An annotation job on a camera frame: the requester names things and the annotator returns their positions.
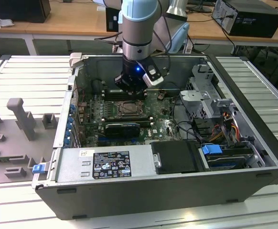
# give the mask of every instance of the computer tower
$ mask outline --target computer tower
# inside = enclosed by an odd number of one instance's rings
[[[106,8],[106,31],[119,32],[119,10]]]
[[[0,0],[0,19],[44,23],[50,11],[49,0]]]
[[[230,36],[271,38],[278,28],[278,10],[259,0],[217,0],[212,17]]]

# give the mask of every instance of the power supply label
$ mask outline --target power supply label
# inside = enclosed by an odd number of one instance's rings
[[[131,177],[129,151],[94,153],[94,179]]]

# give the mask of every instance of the wooden table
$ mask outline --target wooden table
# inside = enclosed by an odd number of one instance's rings
[[[275,7],[278,1],[264,0]],[[58,3],[51,2],[51,13],[45,23],[15,22],[13,27],[2,27],[1,38],[22,38],[25,40],[30,55],[37,55],[34,39],[57,40],[93,40],[97,37],[114,33],[106,32],[106,15],[97,11],[93,3]],[[200,13],[189,14],[189,21],[204,21],[211,19]],[[190,22],[189,35],[194,43],[227,44],[220,26],[215,21]],[[278,46],[278,29],[273,38],[230,37],[235,45]]]

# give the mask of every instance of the floor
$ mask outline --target floor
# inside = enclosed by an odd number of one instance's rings
[[[111,53],[111,45],[97,41],[71,41],[73,52],[104,54]],[[40,55],[68,55],[68,48],[64,40],[35,40],[35,45]],[[203,51],[208,45],[195,45],[197,50]],[[255,47],[247,47],[239,51],[239,55],[248,56]],[[216,56],[230,56],[232,46],[228,45],[210,45],[204,51],[205,54],[214,54]],[[25,42],[22,39],[0,38],[0,56],[7,55],[29,55]],[[266,52],[261,51],[253,64],[265,75],[268,76],[276,67],[278,56],[269,53],[266,59]],[[274,79],[278,78],[278,69],[274,73]]]

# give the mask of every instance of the motherboard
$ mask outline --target motherboard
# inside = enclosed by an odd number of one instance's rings
[[[146,92],[140,100],[117,100],[95,94],[80,105],[79,123],[85,147],[146,145],[181,140],[172,119],[175,97],[165,91]]]

